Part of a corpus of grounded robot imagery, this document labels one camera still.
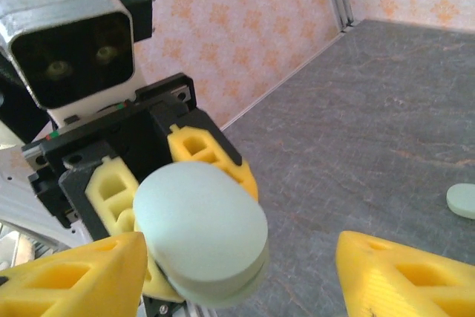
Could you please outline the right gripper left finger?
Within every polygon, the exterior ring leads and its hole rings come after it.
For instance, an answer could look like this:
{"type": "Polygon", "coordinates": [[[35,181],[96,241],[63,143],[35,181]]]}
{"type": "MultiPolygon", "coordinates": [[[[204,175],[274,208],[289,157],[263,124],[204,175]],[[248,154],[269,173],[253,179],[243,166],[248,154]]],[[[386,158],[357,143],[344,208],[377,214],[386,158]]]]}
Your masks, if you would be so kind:
{"type": "Polygon", "coordinates": [[[1,271],[2,316],[135,316],[145,238],[127,232],[1,271]]]}

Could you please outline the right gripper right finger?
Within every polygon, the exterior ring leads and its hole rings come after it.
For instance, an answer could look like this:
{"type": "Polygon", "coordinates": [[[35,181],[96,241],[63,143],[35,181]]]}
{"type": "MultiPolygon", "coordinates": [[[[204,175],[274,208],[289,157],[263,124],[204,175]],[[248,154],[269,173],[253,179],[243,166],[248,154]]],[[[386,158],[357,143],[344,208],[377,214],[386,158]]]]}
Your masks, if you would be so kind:
{"type": "Polygon", "coordinates": [[[349,316],[473,316],[474,266],[344,231],[335,262],[349,316]]]}

